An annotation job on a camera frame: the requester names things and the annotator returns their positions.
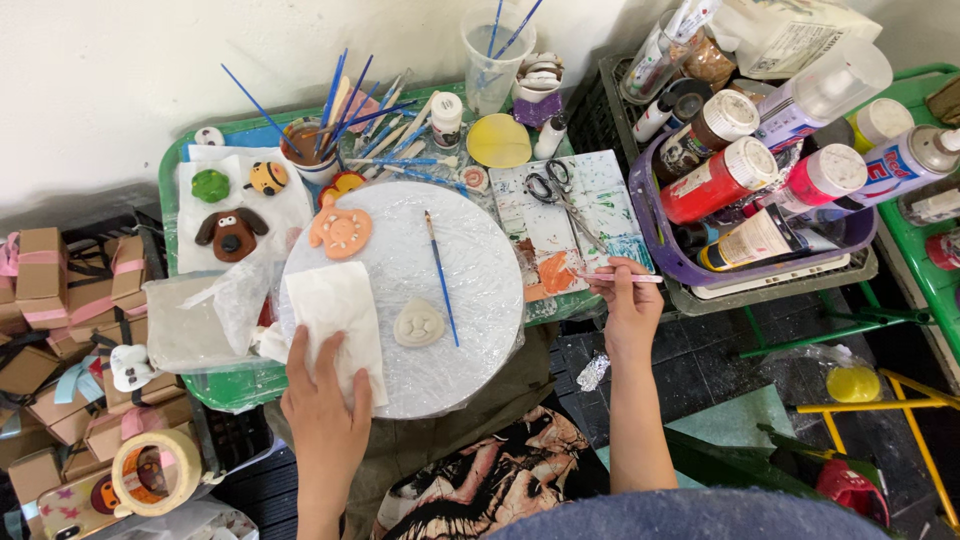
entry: tape roll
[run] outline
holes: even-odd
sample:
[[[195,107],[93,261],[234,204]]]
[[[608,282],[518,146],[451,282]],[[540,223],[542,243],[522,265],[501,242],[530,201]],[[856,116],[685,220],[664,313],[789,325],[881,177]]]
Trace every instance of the tape roll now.
[[[114,515],[165,514],[190,498],[202,472],[200,452],[182,432],[156,430],[132,437],[113,459],[113,489],[120,500]]]

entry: green tray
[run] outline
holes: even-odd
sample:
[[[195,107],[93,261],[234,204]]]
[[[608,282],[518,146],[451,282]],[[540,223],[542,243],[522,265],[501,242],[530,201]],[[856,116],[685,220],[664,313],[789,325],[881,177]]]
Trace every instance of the green tray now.
[[[931,124],[944,127],[930,113],[924,104],[924,98],[958,73],[960,73],[960,67],[948,63],[932,63],[906,69],[897,73],[894,76],[894,83],[880,92],[877,98],[885,97],[899,101],[910,110],[918,125]],[[954,301],[954,293],[960,285],[960,272],[948,272],[937,268],[930,262],[924,249],[924,242],[928,236],[953,229],[957,226],[957,221],[949,219],[925,227],[914,227],[900,215],[897,199],[881,203],[877,205],[877,209],[903,254],[910,273],[913,274],[923,292],[930,306],[930,312],[937,326],[943,331],[954,358],[960,359],[960,310],[957,309]]]
[[[467,100],[465,86],[463,83],[455,83],[444,86],[434,86],[430,88],[421,88],[411,90],[400,94],[400,101],[410,99],[420,99],[420,103],[425,103],[426,99],[434,90],[453,92],[460,96],[465,102]],[[504,104],[503,111],[506,111],[512,102],[508,97]],[[324,108],[294,110],[273,114],[271,117],[280,125],[293,121],[302,116],[320,116]],[[471,122],[476,118],[470,110],[464,109],[464,121]],[[249,120],[238,120],[226,124],[217,124],[214,127],[219,129],[224,135],[242,134],[251,130],[268,127],[270,124],[261,116]],[[163,155],[163,160],[159,167],[159,193],[160,204],[163,210],[164,236],[167,245],[167,262],[170,276],[177,275],[177,214],[180,210],[180,201],[177,191],[177,165],[184,161],[183,147],[185,144],[193,141],[196,131],[184,134],[175,141]],[[531,140],[533,144],[537,142],[538,134],[533,132]],[[569,139],[565,136],[557,149],[557,156],[572,156],[573,148],[570,146]],[[602,301],[602,297],[592,295],[588,291],[578,291],[569,294],[553,297],[551,299],[540,300],[527,304],[528,313],[530,313],[530,322],[527,326],[570,319],[577,316],[586,316],[597,308]],[[264,404],[279,397],[287,387],[287,378],[282,365],[264,367],[258,369],[244,369],[234,372],[211,373],[205,375],[184,375],[183,381],[187,389],[197,396],[210,408],[238,412]]]

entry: scissors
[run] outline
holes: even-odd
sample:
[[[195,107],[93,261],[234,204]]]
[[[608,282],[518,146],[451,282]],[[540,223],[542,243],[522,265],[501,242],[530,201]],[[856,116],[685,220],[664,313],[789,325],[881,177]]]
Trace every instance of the scissors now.
[[[566,210],[566,214],[580,227],[590,243],[596,246],[600,253],[606,255],[607,246],[590,231],[587,222],[584,221],[577,207],[570,204],[569,193],[573,189],[573,185],[570,183],[570,172],[566,169],[566,165],[559,160],[550,160],[544,168],[547,178],[544,178],[540,173],[527,175],[526,183],[530,194],[533,195],[534,199],[546,205],[554,205]],[[559,174],[558,169],[562,170],[563,174]]]

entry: phone case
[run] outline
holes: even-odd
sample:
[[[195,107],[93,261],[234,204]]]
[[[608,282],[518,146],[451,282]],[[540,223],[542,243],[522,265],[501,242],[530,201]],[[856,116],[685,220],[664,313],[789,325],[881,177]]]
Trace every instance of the phone case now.
[[[50,540],[76,540],[120,521],[113,508],[120,501],[113,493],[110,469],[91,473],[52,489],[36,500],[43,528]]]

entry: clay dog face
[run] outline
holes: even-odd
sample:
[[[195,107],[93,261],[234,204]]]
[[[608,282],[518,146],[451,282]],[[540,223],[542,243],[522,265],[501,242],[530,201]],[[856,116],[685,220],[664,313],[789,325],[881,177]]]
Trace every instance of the clay dog face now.
[[[256,249],[256,237],[270,231],[255,211],[239,208],[211,213],[197,231],[196,242],[213,243],[213,255],[223,262],[237,262]]]

